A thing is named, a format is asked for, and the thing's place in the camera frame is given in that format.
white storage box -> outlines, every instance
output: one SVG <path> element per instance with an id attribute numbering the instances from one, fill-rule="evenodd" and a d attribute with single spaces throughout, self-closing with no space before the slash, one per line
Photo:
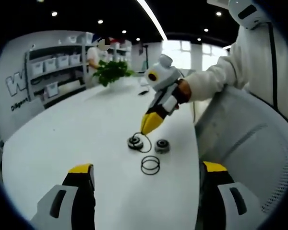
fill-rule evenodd
<path id="1" fill-rule="evenodd" d="M 85 32 L 77 37 L 77 43 L 85 45 L 91 45 L 93 39 L 93 34 L 90 32 Z"/>
<path id="2" fill-rule="evenodd" d="M 32 67 L 32 74 L 35 76 L 42 74 L 44 72 L 44 62 L 43 61 L 32 63 L 31 67 Z"/>
<path id="3" fill-rule="evenodd" d="M 69 55 L 57 57 L 58 68 L 64 68 L 69 65 Z"/>
<path id="4" fill-rule="evenodd" d="M 70 56 L 70 64 L 77 65 L 80 64 L 80 54 L 73 54 Z"/>
<path id="5" fill-rule="evenodd" d="M 45 72 L 52 72 L 57 69 L 56 58 L 50 58 L 44 61 L 45 64 Z"/>
<path id="6" fill-rule="evenodd" d="M 45 87 L 48 98 L 59 94 L 58 82 L 51 83 Z"/>
<path id="7" fill-rule="evenodd" d="M 68 93 L 68 92 L 74 91 L 78 89 L 80 86 L 81 86 L 80 82 L 77 80 L 77 81 L 69 82 L 64 85 L 60 85 L 58 88 L 59 88 L 60 94 L 62 94 L 62 93 Z"/>
<path id="8" fill-rule="evenodd" d="M 68 43 L 77 43 L 77 36 L 69 36 L 68 38 L 67 38 L 67 42 Z"/>
<path id="9" fill-rule="evenodd" d="M 119 49 L 120 48 L 120 44 L 118 42 L 116 42 L 116 43 L 112 44 L 111 47 L 113 49 Z"/>

hair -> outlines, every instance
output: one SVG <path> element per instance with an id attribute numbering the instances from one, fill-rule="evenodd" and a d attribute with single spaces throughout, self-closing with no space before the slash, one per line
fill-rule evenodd
<path id="1" fill-rule="evenodd" d="M 97 39 L 97 42 L 100 42 L 102 39 L 105 40 L 105 45 L 110 45 L 111 44 L 111 41 L 108 37 L 100 37 Z"/>

black ceiling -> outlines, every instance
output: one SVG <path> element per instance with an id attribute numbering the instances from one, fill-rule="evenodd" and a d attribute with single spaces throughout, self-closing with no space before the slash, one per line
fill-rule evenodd
<path id="1" fill-rule="evenodd" d="M 3 37 L 43 30 L 77 30 L 100 33 L 115 38 L 125 36 L 136 42 L 161 41 L 154 24 L 136 0 L 36 0 L 1 1 L 4 19 L 0 20 Z M 206 0 L 146 0 L 168 39 L 190 40 L 227 46 L 235 41 L 238 25 L 228 11 L 208 5 Z"/>

black bearing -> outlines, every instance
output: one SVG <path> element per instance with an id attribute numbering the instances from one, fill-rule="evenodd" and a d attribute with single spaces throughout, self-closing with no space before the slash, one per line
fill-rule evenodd
<path id="1" fill-rule="evenodd" d="M 131 137 L 127 140 L 128 147 L 132 150 L 141 150 L 143 148 L 143 142 L 139 137 Z"/>
<path id="2" fill-rule="evenodd" d="M 169 146 L 169 142 L 167 140 L 161 139 L 158 140 L 155 144 L 155 151 L 157 153 L 167 153 L 169 152 L 170 146 Z"/>

white wall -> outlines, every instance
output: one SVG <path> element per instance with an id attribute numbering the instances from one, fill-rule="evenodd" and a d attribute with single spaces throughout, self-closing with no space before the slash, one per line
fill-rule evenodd
<path id="1" fill-rule="evenodd" d="M 159 56 L 162 53 L 161 42 L 147 43 L 148 45 L 148 65 L 152 66 L 158 61 Z M 140 45 L 132 46 L 132 69 L 134 71 L 141 71 L 143 62 L 145 61 L 146 54 L 144 52 L 139 55 Z M 191 44 L 191 69 L 196 71 L 202 70 L 202 46 L 198 44 Z"/>
<path id="2" fill-rule="evenodd" d="M 3 140 L 8 139 L 16 129 L 11 106 L 27 97 L 27 90 L 17 90 L 15 96 L 10 96 L 5 79 L 13 77 L 17 72 L 23 72 L 24 54 L 32 44 L 35 44 L 36 48 L 55 46 L 59 39 L 64 42 L 68 36 L 81 33 L 83 32 L 43 31 L 18 37 L 6 44 L 0 56 L 0 132 Z"/>

